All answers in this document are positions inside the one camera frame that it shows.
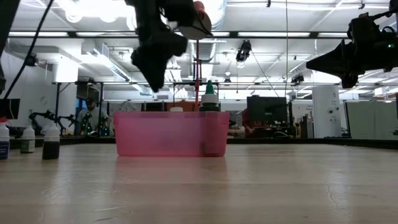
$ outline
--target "red pole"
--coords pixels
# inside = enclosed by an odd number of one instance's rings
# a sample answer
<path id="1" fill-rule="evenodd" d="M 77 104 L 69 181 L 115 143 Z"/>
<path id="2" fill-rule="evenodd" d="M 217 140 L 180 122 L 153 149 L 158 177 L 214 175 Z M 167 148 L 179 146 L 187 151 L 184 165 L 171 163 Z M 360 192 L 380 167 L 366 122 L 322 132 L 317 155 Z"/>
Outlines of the red pole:
<path id="1" fill-rule="evenodd" d="M 196 88 L 196 97 L 195 97 L 195 111 L 198 111 L 198 104 L 199 104 L 199 40 L 197 40 L 197 80 L 195 83 L 195 88 Z"/>

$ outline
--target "cable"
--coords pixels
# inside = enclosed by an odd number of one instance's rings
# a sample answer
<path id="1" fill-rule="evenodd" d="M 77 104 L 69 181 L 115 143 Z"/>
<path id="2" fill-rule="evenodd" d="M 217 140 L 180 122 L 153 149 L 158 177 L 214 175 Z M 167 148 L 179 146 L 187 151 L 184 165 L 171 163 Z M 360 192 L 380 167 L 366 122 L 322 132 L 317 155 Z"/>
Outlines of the cable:
<path id="1" fill-rule="evenodd" d="M 253 50 L 251 51 L 251 53 L 253 54 L 254 59 L 256 59 L 256 62 L 257 62 L 257 64 L 258 64 L 258 66 L 260 67 L 260 70 L 261 70 L 262 74 L 263 74 L 263 75 L 265 76 L 265 78 L 267 79 L 267 82 L 268 82 L 269 85 L 271 86 L 272 90 L 273 90 L 273 91 L 275 92 L 275 94 L 279 97 L 278 93 L 275 91 L 275 88 L 272 86 L 271 82 L 269 81 L 267 75 L 264 73 L 263 69 L 261 68 L 260 63 L 259 63 L 259 61 L 257 60 L 256 55 L 254 54 Z"/>
<path id="2" fill-rule="evenodd" d="M 285 98 L 287 90 L 287 79 L 289 77 L 289 17 L 287 15 L 287 0 L 286 2 L 286 82 L 285 82 Z"/>
<path id="3" fill-rule="evenodd" d="M 11 114 L 11 117 L 12 117 L 12 119 L 15 119 L 15 117 L 14 117 L 14 114 L 12 113 L 12 109 L 11 109 L 11 99 L 10 99 L 10 107 L 9 107 L 9 109 L 10 109 L 10 114 Z"/>
<path id="4" fill-rule="evenodd" d="M 26 58 L 24 60 L 24 63 L 22 64 L 21 69 L 19 69 L 19 72 L 18 72 L 17 76 L 12 81 L 11 86 L 8 88 L 8 91 L 7 91 L 6 95 L 4 96 L 4 99 L 8 98 L 8 96 L 10 95 L 10 93 L 11 93 L 12 89 L 14 88 L 15 84 L 17 83 L 19 77 L 21 77 L 22 72 L 24 71 L 24 69 L 26 67 L 26 61 L 32 55 L 33 48 L 35 47 L 37 38 L 39 37 L 39 32 L 40 32 L 40 30 L 41 30 L 41 28 L 43 26 L 43 23 L 44 23 L 45 18 L 47 17 L 47 14 L 49 13 L 49 11 L 51 9 L 51 5 L 53 4 L 53 2 L 54 2 L 54 0 L 50 0 L 49 4 L 47 5 L 47 8 L 45 9 L 45 11 L 43 13 L 43 16 L 42 16 L 42 18 L 41 18 L 41 20 L 39 22 L 39 25 L 37 26 L 36 34 L 33 37 L 32 44 L 30 45 L 30 48 L 29 48 L 29 50 L 27 52 Z"/>

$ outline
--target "wooden table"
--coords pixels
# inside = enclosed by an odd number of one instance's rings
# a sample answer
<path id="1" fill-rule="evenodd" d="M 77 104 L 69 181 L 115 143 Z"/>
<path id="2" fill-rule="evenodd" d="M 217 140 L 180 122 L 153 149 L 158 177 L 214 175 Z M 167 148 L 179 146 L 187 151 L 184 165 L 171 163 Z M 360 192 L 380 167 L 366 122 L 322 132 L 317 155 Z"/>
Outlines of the wooden table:
<path id="1" fill-rule="evenodd" d="M 398 152 L 229 145 L 221 158 L 118 157 L 62 146 L 59 161 L 0 161 L 8 223 L 396 223 Z"/>

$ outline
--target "pink container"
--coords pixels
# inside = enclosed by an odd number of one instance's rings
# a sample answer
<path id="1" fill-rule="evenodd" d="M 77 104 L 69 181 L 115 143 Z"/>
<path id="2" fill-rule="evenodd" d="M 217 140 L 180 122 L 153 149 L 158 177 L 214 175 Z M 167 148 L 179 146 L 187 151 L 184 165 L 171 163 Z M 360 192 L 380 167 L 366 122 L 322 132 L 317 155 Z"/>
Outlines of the pink container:
<path id="1" fill-rule="evenodd" d="M 224 112 L 117 112 L 119 156 L 224 156 L 229 114 Z"/>

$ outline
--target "wall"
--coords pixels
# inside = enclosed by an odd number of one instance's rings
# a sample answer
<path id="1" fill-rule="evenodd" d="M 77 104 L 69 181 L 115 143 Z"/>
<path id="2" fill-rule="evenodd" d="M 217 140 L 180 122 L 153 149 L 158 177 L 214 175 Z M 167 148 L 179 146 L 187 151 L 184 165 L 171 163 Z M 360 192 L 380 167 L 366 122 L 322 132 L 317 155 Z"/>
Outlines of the wall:
<path id="1" fill-rule="evenodd" d="M 354 139 L 398 140 L 395 103 L 348 103 L 349 125 Z"/>
<path id="2" fill-rule="evenodd" d="M 17 75 L 22 65 L 22 60 L 8 53 L 3 53 L 1 65 L 7 80 L 6 90 L 8 90 L 13 79 Z M 18 82 L 14 86 L 9 98 L 20 98 L 19 117 L 10 123 L 13 126 L 25 127 L 29 124 L 30 110 L 34 112 L 55 111 L 55 96 L 57 87 L 51 84 L 52 72 L 47 72 L 40 67 L 26 67 Z M 43 127 L 51 122 L 37 118 L 37 121 Z"/>

